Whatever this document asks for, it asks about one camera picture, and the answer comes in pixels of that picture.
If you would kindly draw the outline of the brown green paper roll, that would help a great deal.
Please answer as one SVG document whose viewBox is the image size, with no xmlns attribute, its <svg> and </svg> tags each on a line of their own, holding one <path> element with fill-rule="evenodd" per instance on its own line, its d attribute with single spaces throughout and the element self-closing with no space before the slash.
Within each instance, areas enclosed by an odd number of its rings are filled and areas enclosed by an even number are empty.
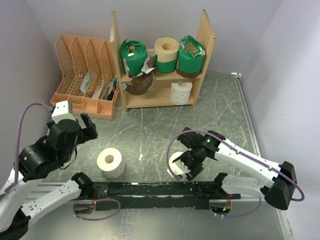
<svg viewBox="0 0 320 240">
<path fill-rule="evenodd" d="M 148 92 L 156 81 L 156 74 L 169 74 L 176 69 L 179 43 L 170 37 L 155 41 L 154 52 L 148 53 L 141 72 L 122 84 L 123 89 L 131 95 L 140 96 Z"/>
</svg>

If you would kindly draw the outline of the green brown roll torn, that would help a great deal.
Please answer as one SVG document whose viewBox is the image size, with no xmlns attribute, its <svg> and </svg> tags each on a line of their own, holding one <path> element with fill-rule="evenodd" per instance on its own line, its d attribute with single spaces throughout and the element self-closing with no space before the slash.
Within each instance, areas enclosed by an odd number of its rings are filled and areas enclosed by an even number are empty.
<svg viewBox="0 0 320 240">
<path fill-rule="evenodd" d="M 184 78 L 196 78 L 202 70 L 205 56 L 206 49 L 199 41 L 191 35 L 182 37 L 177 53 L 176 72 Z"/>
</svg>

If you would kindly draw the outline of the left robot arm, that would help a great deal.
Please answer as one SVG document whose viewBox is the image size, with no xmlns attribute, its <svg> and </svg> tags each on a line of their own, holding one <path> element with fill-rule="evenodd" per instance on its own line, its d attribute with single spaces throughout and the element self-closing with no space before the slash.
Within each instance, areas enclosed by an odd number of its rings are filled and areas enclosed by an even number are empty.
<svg viewBox="0 0 320 240">
<path fill-rule="evenodd" d="M 18 156 L 18 183 L 3 187 L 0 198 L 0 238 L 19 240 L 29 227 L 74 199 L 87 200 L 93 196 L 92 180 L 83 172 L 76 173 L 70 180 L 46 195 L 25 202 L 27 196 L 49 173 L 61 169 L 77 153 L 77 146 L 98 137 L 96 125 L 87 113 L 80 115 L 85 124 L 81 128 L 74 119 L 62 119 L 58 123 L 48 122 L 49 134 L 35 144 L 25 147 Z"/>
</svg>

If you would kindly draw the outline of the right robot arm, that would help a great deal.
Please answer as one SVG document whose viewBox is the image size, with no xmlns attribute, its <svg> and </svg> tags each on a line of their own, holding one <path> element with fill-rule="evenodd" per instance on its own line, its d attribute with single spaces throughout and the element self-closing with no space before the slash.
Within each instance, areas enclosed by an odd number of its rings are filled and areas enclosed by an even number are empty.
<svg viewBox="0 0 320 240">
<path fill-rule="evenodd" d="M 177 181 L 193 180 L 203 171 L 206 159 L 224 161 L 253 177 L 224 176 L 222 181 L 212 186 L 212 193 L 218 199 L 228 194 L 263 197 L 272 207 L 287 210 L 296 200 L 293 197 L 295 190 L 301 190 L 292 163 L 278 163 L 259 157 L 215 131 L 186 127 L 175 140 L 187 148 L 179 155 L 166 156 L 167 173 Z"/>
</svg>

